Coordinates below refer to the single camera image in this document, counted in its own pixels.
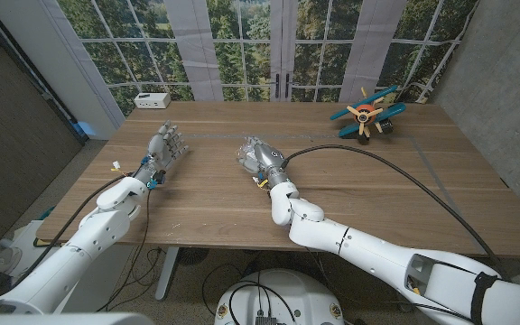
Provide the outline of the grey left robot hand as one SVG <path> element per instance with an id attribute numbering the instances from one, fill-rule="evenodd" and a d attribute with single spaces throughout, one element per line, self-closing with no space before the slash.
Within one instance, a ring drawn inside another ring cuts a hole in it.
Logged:
<path id="1" fill-rule="evenodd" d="M 189 146 L 184 143 L 178 126 L 166 120 L 148 143 L 146 155 L 133 178 L 149 189 L 165 182 L 165 174 L 174 162 L 186 153 Z"/>

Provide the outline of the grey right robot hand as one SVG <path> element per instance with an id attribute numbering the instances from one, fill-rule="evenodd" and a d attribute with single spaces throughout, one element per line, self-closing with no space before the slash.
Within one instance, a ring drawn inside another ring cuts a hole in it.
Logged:
<path id="1" fill-rule="evenodd" d="M 272 189 L 274 186 L 290 182 L 288 174 L 282 167 L 283 154 L 268 144 L 255 145 L 255 158 L 258 165 L 258 177 L 265 181 L 265 185 Z"/>

